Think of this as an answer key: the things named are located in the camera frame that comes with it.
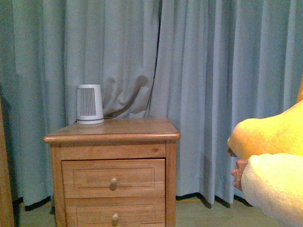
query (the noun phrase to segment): white space heater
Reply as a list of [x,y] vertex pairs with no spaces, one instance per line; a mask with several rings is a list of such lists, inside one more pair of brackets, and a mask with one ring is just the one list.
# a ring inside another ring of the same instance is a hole
[[77,86],[77,123],[98,124],[104,121],[101,87],[95,84]]

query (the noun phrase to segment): nightstand drawer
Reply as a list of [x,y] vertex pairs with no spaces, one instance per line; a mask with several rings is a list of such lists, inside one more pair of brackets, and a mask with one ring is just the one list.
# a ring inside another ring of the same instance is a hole
[[165,142],[116,142],[61,145],[62,160],[165,158]]
[[65,201],[68,227],[164,227],[165,199],[104,198]]
[[165,195],[165,160],[63,161],[65,198]]

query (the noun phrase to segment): white fluffy fabric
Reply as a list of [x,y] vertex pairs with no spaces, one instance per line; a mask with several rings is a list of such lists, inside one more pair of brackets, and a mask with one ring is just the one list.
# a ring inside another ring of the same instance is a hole
[[251,156],[241,184],[247,202],[285,226],[303,227],[303,157]]

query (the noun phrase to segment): blue curtain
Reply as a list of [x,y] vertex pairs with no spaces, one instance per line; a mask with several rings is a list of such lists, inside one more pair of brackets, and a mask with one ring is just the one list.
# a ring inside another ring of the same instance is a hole
[[303,71],[300,0],[163,0],[150,117],[181,132],[177,195],[233,203],[237,123],[296,102]]
[[0,86],[14,198],[52,195],[43,137],[75,121],[76,86],[101,85],[104,113],[169,117],[180,130],[177,193],[233,202],[235,125],[295,103],[300,0],[7,0]]

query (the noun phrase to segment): drawer knob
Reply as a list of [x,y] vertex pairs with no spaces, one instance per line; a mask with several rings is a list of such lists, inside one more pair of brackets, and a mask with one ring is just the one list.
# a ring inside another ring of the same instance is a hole
[[117,213],[115,213],[112,217],[112,226],[117,226],[119,222],[119,216]]
[[110,180],[110,190],[114,191],[117,189],[117,179],[114,177],[113,179]]

